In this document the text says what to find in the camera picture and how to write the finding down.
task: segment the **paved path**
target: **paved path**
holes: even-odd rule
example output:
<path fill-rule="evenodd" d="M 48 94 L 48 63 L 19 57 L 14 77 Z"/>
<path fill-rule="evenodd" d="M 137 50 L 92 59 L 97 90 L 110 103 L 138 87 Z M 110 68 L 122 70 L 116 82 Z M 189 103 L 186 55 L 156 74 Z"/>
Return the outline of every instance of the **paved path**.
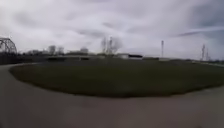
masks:
<path fill-rule="evenodd" d="M 0 67 L 4 128 L 224 128 L 224 88 L 170 98 L 104 99 L 49 92 Z"/>

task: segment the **grassy field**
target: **grassy field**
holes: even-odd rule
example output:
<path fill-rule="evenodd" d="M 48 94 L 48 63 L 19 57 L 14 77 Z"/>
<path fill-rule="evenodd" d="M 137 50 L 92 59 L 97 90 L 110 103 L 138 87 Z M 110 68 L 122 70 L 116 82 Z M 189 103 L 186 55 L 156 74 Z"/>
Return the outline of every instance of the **grassy field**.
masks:
<path fill-rule="evenodd" d="M 224 68 L 182 61 L 57 62 L 17 66 L 10 72 L 41 88 L 105 97 L 169 96 L 224 84 Z"/>

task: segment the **light pole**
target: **light pole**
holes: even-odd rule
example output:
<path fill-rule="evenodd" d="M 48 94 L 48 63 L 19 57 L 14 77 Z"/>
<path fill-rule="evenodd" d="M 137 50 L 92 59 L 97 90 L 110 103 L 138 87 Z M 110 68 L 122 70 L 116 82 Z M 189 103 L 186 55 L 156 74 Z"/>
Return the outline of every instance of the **light pole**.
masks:
<path fill-rule="evenodd" d="M 164 56 L 164 41 L 161 42 L 161 58 Z"/>

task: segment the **overcast sky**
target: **overcast sky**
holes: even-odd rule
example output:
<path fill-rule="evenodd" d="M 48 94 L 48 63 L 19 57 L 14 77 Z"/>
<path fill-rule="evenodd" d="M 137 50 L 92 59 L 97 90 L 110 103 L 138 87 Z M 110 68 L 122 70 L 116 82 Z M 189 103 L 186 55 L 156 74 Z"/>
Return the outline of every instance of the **overcast sky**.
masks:
<path fill-rule="evenodd" d="M 223 14 L 223 0 L 0 0 L 0 35 L 19 51 L 53 44 L 99 52 L 113 36 L 120 52 L 160 56 L 164 40 L 167 57 L 198 59 L 206 44 L 224 58 Z"/>

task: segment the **tree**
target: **tree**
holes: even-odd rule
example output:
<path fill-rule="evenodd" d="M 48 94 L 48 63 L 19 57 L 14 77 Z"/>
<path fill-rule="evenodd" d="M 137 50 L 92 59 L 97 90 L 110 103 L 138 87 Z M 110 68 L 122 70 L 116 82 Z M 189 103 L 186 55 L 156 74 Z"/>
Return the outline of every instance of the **tree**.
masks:
<path fill-rule="evenodd" d="M 30 51 L 27 52 L 27 54 L 29 54 L 29 55 L 41 55 L 42 52 L 39 51 L 39 50 L 30 50 Z"/>
<path fill-rule="evenodd" d="M 62 46 L 59 46 L 58 48 L 57 48 L 57 54 L 59 54 L 59 55 L 62 55 L 62 54 L 64 54 L 64 47 L 62 47 Z"/>
<path fill-rule="evenodd" d="M 49 52 L 49 54 L 54 55 L 55 52 L 56 52 L 56 46 L 55 45 L 49 46 L 48 47 L 48 52 Z"/>
<path fill-rule="evenodd" d="M 113 55 L 121 48 L 121 43 L 117 38 L 110 37 L 109 39 L 104 38 L 101 46 L 104 54 Z"/>
<path fill-rule="evenodd" d="M 80 52 L 81 52 L 81 53 L 86 53 L 86 54 L 87 54 L 87 53 L 89 52 L 89 49 L 86 48 L 86 47 L 83 47 L 83 48 L 80 49 Z"/>

